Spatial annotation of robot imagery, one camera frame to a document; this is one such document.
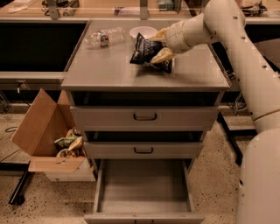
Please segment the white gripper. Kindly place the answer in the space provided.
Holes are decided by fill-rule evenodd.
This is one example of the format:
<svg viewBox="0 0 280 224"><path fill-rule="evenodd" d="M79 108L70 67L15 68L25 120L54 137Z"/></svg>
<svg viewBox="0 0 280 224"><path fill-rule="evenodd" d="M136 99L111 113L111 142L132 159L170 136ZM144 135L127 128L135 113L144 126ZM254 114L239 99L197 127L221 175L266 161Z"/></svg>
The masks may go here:
<svg viewBox="0 0 280 224"><path fill-rule="evenodd" d="M181 20L172 24L168 28L162 28L157 33L149 37L149 40L165 42L167 47L161 49L156 56L151 59L152 64L158 64L171 60L176 53L185 53L193 47L187 42L187 22Z"/></svg>

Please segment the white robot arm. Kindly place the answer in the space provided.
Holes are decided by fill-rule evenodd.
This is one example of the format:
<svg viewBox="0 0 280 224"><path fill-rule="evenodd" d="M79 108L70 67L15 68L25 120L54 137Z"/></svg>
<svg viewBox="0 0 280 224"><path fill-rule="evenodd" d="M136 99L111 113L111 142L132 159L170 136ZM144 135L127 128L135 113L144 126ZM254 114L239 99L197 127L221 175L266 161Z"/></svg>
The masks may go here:
<svg viewBox="0 0 280 224"><path fill-rule="evenodd" d="M213 39L226 48L257 132L241 162L236 224L280 224L280 77L249 39L237 2L209 0L198 16L151 38L165 43L153 63Z"/></svg>

